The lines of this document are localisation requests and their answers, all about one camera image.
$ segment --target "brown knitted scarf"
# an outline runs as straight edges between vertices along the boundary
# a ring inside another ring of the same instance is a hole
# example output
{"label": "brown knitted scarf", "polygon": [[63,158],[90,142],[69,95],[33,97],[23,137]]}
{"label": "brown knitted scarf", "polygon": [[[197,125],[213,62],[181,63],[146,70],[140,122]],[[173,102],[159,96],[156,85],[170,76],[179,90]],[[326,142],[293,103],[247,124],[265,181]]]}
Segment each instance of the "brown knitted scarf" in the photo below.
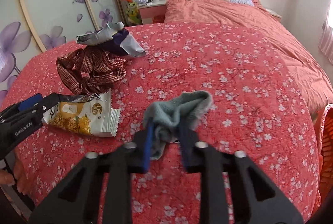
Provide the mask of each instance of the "brown knitted scarf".
{"label": "brown knitted scarf", "polygon": [[[125,59],[97,47],[80,48],[57,58],[58,74],[74,94],[106,93],[126,75]],[[81,72],[88,73],[83,77]]]}

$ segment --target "curtain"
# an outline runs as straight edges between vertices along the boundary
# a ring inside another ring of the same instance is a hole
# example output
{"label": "curtain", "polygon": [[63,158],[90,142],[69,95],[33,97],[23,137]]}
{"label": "curtain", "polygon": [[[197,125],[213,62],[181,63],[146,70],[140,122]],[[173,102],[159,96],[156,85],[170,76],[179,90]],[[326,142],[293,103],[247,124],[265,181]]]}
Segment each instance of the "curtain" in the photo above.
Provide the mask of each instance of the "curtain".
{"label": "curtain", "polygon": [[319,48],[333,64],[333,0],[330,0],[327,18],[323,25],[323,34],[319,42]]}

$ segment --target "red floral fabric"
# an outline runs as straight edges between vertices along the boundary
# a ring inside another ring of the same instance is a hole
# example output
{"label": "red floral fabric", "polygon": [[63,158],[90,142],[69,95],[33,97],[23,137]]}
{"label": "red floral fabric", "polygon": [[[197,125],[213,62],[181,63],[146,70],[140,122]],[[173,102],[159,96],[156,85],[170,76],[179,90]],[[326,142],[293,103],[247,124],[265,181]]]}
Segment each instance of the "red floral fabric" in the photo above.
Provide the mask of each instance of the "red floral fabric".
{"label": "red floral fabric", "polygon": [[[246,151],[309,218],[318,186],[316,137],[299,88],[268,40],[253,29],[219,24],[153,24],[129,31],[147,56],[130,61],[125,78],[115,84],[117,136],[84,137],[44,126],[18,146],[35,202],[86,152],[107,153],[131,140],[150,103],[203,89],[214,103],[197,128],[200,138],[224,152]],[[70,94],[56,58],[80,47],[71,42],[33,58],[2,108],[36,93]],[[135,223],[198,222],[199,175],[184,172],[178,144],[167,146],[149,173],[133,175],[132,182]],[[232,221],[232,206],[229,212]]]}

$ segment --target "pink nightstand drawer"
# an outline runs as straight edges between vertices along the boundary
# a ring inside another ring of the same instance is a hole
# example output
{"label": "pink nightstand drawer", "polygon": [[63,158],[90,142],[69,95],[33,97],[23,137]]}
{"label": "pink nightstand drawer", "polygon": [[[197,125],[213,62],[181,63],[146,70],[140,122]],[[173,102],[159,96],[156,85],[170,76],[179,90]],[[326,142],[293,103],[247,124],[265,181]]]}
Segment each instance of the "pink nightstand drawer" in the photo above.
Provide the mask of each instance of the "pink nightstand drawer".
{"label": "pink nightstand drawer", "polygon": [[166,5],[152,6],[140,9],[140,15],[142,19],[153,18],[159,15],[165,15],[167,11]]}

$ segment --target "snack package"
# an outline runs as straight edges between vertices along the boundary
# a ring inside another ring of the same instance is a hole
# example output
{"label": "snack package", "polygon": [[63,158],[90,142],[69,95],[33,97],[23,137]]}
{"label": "snack package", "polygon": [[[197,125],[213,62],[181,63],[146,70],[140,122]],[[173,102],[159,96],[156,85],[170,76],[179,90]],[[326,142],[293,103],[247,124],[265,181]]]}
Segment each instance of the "snack package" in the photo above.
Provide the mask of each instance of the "snack package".
{"label": "snack package", "polygon": [[61,102],[44,113],[43,122],[61,129],[98,137],[114,137],[120,109],[111,108],[110,93],[61,95]]}
{"label": "snack package", "polygon": [[96,46],[120,57],[132,58],[146,55],[145,50],[139,45],[133,35],[125,29],[122,22],[107,23],[106,27],[98,32],[78,35],[76,43]]}

